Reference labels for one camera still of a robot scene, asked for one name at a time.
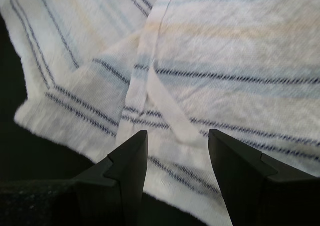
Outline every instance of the striped towel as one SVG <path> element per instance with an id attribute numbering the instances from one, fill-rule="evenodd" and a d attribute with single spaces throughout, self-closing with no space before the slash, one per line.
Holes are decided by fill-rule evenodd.
<path id="1" fill-rule="evenodd" d="M 0 10 L 28 92 L 17 124 L 94 162 L 148 130 L 144 190 L 157 199 L 232 225 L 209 129 L 320 176 L 320 0 L 0 0 Z"/>

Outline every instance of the fabric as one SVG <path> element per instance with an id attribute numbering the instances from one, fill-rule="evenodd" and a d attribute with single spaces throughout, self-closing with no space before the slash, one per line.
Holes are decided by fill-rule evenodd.
<path id="1" fill-rule="evenodd" d="M 0 10 L 28 92 L 17 124 L 96 163 L 148 130 L 144 190 L 157 199 L 232 225 L 209 129 L 320 176 L 320 0 L 0 0 Z"/>

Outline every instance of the dark floor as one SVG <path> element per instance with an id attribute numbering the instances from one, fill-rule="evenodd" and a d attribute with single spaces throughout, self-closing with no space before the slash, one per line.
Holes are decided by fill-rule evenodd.
<path id="1" fill-rule="evenodd" d="M 90 160 L 70 149 L 36 137 L 17 126 L 14 115 L 26 98 L 20 58 L 0 18 L 0 182 L 16 179 L 68 179 L 93 165 Z M 189 214 L 143 194 L 139 225 L 204 224 Z"/>

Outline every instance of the beige stripe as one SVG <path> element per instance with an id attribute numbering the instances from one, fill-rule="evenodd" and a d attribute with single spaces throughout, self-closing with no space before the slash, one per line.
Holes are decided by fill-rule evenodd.
<path id="1" fill-rule="evenodd" d="M 81 6 L 78 4 L 77 0 L 69 0 L 71 4 L 73 5 L 77 15 L 79 16 L 80 20 L 82 21 L 82 25 L 85 27 L 85 29 L 88 31 L 88 33 L 91 35 L 91 38 L 94 39 L 94 41 L 98 44 L 100 49 L 106 50 L 108 46 L 106 43 L 101 39 L 101 36 L 97 34 L 97 31 L 91 24 L 91 21 L 88 19 L 87 14 L 83 11 Z"/>
<path id="2" fill-rule="evenodd" d="M 145 25 L 145 30 L 157 31 L 159 28 L 159 22 L 149 22 Z M 281 23 L 270 26 L 259 27 L 230 27 L 222 25 L 210 25 L 210 24 L 194 24 L 194 23 L 162 23 L 161 32 L 168 34 L 184 33 L 190 36 L 202 36 L 202 37 L 222 37 L 228 39 L 260 39 L 278 37 L 279 35 L 296 34 L 298 32 L 310 29 L 316 29 L 320 26 L 320 18 L 309 17 L 306 20 L 300 20 L 299 22 L 290 21 L 287 23 Z"/>

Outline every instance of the white towel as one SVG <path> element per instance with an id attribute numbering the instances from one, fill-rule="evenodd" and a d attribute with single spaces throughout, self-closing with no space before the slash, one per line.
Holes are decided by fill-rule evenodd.
<path id="1" fill-rule="evenodd" d="M 15 121 L 99 162 L 148 130 L 144 190 L 231 221 L 218 129 L 320 176 L 320 0 L 0 0 L 28 92 Z"/>

